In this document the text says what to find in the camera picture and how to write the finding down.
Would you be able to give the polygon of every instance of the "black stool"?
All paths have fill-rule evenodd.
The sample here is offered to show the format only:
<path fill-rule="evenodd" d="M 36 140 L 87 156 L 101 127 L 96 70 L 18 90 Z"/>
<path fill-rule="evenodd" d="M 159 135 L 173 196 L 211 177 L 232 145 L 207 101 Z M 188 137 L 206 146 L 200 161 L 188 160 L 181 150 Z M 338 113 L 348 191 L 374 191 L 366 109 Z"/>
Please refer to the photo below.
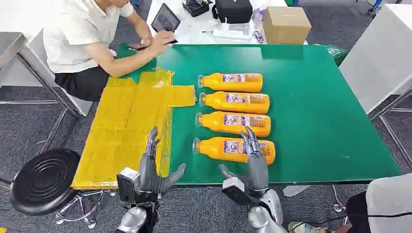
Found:
<path fill-rule="evenodd" d="M 102 201 L 104 190 L 85 192 L 70 187 L 79 161 L 80 155 L 69 149 L 52 149 L 31 159 L 16 174 L 10 185 L 12 206 L 17 211 L 31 216 L 56 212 L 57 224 L 84 219 L 89 228 L 94 228 L 96 220 L 88 219 L 88 216 Z M 95 194 L 101 195 L 100 200 L 86 212 L 82 197 Z M 80 203 L 83 216 L 75 219 L 62 216 L 62 213 L 77 201 Z"/>

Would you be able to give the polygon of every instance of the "white shirt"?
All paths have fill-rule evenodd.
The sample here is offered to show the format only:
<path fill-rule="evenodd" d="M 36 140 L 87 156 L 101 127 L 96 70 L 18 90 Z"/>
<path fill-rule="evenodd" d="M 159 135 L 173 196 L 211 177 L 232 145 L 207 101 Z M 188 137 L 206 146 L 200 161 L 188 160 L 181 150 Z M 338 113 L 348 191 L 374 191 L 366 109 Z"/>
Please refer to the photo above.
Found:
<path fill-rule="evenodd" d="M 122 8 L 112 5 L 105 13 L 94 0 L 63 0 L 43 32 L 49 68 L 54 73 L 74 73 L 98 66 L 82 45 L 100 41 L 109 47 L 119 16 L 133 11 L 130 3 Z"/>
<path fill-rule="evenodd" d="M 369 215 L 412 212 L 412 173 L 372 181 L 366 191 Z M 371 233 L 410 233 L 412 216 L 370 217 Z"/>

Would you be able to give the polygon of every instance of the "bottle cap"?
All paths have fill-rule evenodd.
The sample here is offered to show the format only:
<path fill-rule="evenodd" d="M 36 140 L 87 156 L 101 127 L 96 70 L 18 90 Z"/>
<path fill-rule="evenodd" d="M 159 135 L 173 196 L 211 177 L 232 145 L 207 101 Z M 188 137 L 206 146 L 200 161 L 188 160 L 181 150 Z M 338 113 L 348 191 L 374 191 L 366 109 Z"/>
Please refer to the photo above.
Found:
<path fill-rule="evenodd" d="M 205 100 L 204 100 L 205 96 L 206 96 L 205 92 L 201 92 L 199 94 L 199 105 L 202 106 L 202 107 L 206 105 Z"/>
<path fill-rule="evenodd" d="M 194 119 L 194 125 L 196 127 L 201 127 L 202 126 L 202 120 L 200 119 L 203 116 L 202 113 L 196 113 L 195 119 Z"/>
<path fill-rule="evenodd" d="M 197 87 L 198 88 L 203 88 L 205 85 L 203 83 L 203 78 L 204 76 L 199 74 L 199 76 L 197 77 Z"/>
<path fill-rule="evenodd" d="M 201 142 L 201 140 L 199 138 L 197 138 L 197 137 L 194 138 L 193 146 L 192 146 L 193 154 L 200 154 L 200 151 L 199 151 L 199 148 L 198 148 L 198 145 L 199 145 L 200 142 Z"/>

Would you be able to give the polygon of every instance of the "tablet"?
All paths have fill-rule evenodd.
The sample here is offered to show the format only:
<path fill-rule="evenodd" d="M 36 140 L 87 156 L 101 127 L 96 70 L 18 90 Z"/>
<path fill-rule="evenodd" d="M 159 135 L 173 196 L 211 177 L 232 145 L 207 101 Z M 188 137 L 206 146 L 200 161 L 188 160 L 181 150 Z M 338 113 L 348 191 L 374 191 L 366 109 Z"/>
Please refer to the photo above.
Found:
<path fill-rule="evenodd" d="M 180 24 L 179 18 L 166 5 L 162 4 L 156 17 L 154 17 L 152 28 L 156 31 L 174 32 Z"/>

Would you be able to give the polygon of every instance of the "robotic hand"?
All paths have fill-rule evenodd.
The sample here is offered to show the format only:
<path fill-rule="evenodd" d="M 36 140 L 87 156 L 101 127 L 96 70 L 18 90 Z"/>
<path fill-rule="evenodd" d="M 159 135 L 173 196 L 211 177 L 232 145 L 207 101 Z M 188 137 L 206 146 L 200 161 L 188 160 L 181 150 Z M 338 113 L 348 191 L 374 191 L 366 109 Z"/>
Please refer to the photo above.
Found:
<path fill-rule="evenodd" d="M 248 219 L 257 233 L 286 233 L 282 227 L 283 213 L 276 191 L 269 188 L 268 167 L 265 156 L 255 134 L 246 127 L 248 135 L 241 133 L 248 155 L 248 173 L 239 177 L 230 172 L 225 165 L 220 165 L 222 174 L 227 178 L 223 182 L 222 192 L 238 204 L 250 207 Z"/>
<path fill-rule="evenodd" d="M 120 200 L 127 207 L 135 207 L 123 216 L 116 233 L 152 232 L 158 219 L 157 199 L 183 176 L 186 164 L 181 164 L 168 177 L 157 175 L 155 158 L 159 139 L 156 136 L 157 127 L 153 127 L 139 170 L 126 167 L 117 175 Z"/>

